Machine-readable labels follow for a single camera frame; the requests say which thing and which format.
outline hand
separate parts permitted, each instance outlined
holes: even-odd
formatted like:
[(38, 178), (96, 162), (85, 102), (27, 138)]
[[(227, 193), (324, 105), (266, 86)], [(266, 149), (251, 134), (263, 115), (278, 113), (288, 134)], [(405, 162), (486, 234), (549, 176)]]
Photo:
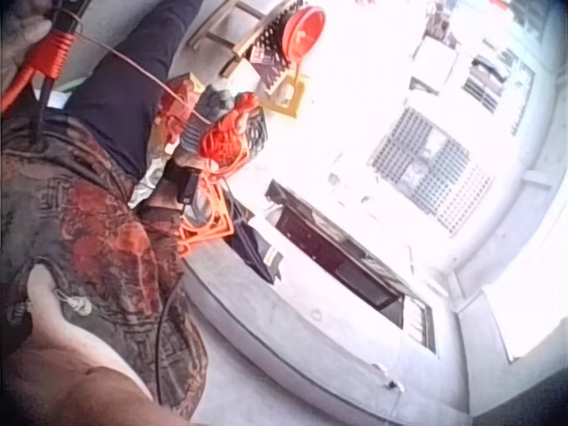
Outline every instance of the hand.
[(8, 11), (2, 28), (2, 93), (10, 87), (29, 48), (42, 40), (51, 29), (43, 15), (52, 8), (52, 0), (19, 0)]
[[(200, 157), (197, 154), (190, 153), (182, 146), (177, 146), (170, 161), (174, 161), (180, 167), (193, 167), (199, 170), (218, 170), (218, 166), (210, 159)], [(178, 202), (178, 187), (175, 183), (160, 178), (155, 189), (152, 191), (148, 199), (145, 201), (146, 206), (160, 207), (163, 209), (174, 209), (181, 211), (183, 204)], [(203, 200), (202, 194), (197, 193), (197, 204), (202, 205), (206, 202)]]

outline finger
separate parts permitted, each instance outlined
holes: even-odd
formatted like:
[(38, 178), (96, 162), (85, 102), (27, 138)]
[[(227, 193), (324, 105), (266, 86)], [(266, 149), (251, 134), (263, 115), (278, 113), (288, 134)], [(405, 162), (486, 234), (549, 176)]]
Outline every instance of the finger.
[(3, 43), (2, 60), (10, 60), (24, 52), (32, 44), (39, 42), (50, 32), (51, 22), (41, 18), (22, 21), (19, 31), (8, 34)]
[(41, 15), (53, 7), (52, 0), (19, 0), (13, 8), (14, 16), (25, 19), (31, 15)]

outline red floral pattern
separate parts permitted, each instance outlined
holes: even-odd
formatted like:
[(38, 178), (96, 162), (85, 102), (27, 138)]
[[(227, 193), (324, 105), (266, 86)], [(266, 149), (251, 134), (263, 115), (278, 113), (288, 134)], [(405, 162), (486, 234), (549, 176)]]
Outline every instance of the red floral pattern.
[[(179, 277), (177, 213), (129, 209), (125, 194), (135, 182), (78, 122), (46, 120), (46, 134), (57, 137), (46, 137), (40, 153), (22, 131), (28, 122), (3, 126), (5, 294), (14, 301), (25, 297), (16, 278), (33, 259), (48, 262), (60, 272), (54, 274), (59, 288), (93, 305), (92, 315), (67, 320), (107, 342), (155, 391), (157, 323)], [(164, 322), (162, 366), (167, 403), (189, 419), (205, 384), (207, 355), (185, 304), (180, 295)]]

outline red object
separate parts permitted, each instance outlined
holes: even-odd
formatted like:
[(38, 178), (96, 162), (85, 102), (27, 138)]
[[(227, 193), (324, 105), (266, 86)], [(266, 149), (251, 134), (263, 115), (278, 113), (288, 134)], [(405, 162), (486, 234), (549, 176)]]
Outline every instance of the red object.
[(0, 102), (2, 113), (10, 107), (24, 87), (31, 82), (36, 71), (53, 80), (59, 79), (74, 41), (74, 34), (53, 29), (41, 42), (36, 44), (29, 51), (24, 67), (18, 72), (16, 78), (2, 96)]
[(509, 2), (504, 2), (503, 0), (490, 0), (491, 4), (496, 5), (497, 7), (499, 7), (500, 9), (502, 9), (503, 11), (506, 11), (509, 9)]
[(291, 62), (300, 61), (320, 38), (326, 14), (317, 6), (308, 6), (294, 13), (284, 27), (282, 50)]
[(219, 170), (201, 172), (200, 191), (208, 198), (211, 215), (204, 225), (194, 225), (187, 217), (182, 217), (177, 245), (180, 256), (190, 255), (193, 244), (233, 234), (233, 219), (220, 181), (230, 177), (249, 159), (249, 144), (244, 131), (249, 113), (258, 105), (253, 93), (244, 94), (234, 109), (216, 122), (201, 139), (200, 155), (219, 166)]
[(169, 87), (184, 103), (182, 104), (179, 99), (175, 99), (168, 92), (165, 92), (162, 96), (158, 116), (163, 121), (165, 131), (164, 147), (176, 143), (179, 135), (184, 131), (185, 123), (189, 120), (200, 96), (199, 93), (195, 92), (195, 85), (187, 75), (182, 75), (170, 81)]

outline metal grate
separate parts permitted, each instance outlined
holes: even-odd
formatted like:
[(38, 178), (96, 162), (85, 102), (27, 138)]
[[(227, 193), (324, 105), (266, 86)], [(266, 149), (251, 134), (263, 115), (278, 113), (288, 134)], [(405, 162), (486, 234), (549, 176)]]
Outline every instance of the metal grate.
[(369, 163), (450, 234), (463, 225), (491, 183), (466, 148), (446, 138), (411, 108), (401, 115)]
[(463, 89), (481, 102), (481, 105), (483, 105), (491, 113), (494, 113), (495, 109), (497, 109), (499, 102), (491, 93), (491, 90), (482, 83), (479, 83), (474, 77), (468, 77), (468, 80), (463, 85)]
[(270, 91), (280, 81), (282, 75), (292, 67), (282, 53), (282, 33), (289, 16), (304, 6), (304, 0), (296, 0), (285, 9), (248, 49), (246, 57), (258, 72), (266, 89)]
[(412, 297), (405, 297), (402, 328), (416, 342), (436, 353), (434, 321), (429, 306)]
[(455, 188), (454, 196), (448, 197), (440, 208), (437, 221), (449, 233), (455, 233), (479, 204), (490, 184), (491, 178), (479, 166), (470, 167)]

